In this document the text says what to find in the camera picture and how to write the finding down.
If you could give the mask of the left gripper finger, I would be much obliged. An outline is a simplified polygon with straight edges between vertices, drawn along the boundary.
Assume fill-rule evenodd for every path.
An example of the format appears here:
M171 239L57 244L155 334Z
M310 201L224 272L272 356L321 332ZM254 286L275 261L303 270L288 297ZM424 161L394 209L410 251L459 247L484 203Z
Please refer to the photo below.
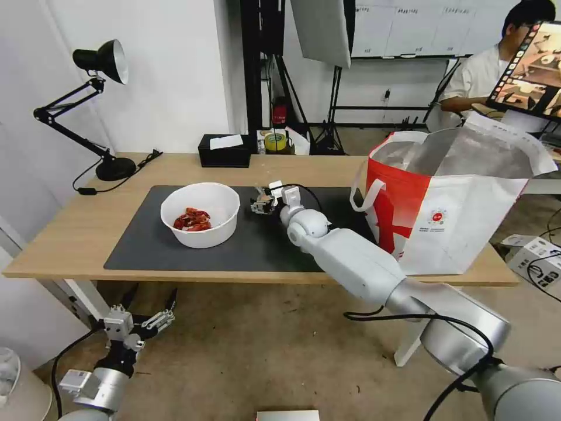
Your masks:
M178 289L174 288L166 300L164 309L150 317L140 325L139 336L157 336L174 320L174 309L177 301Z
M136 293L138 291L139 284L133 284L121 297L119 303L113 305L111 310L117 313L125 313L129 310Z

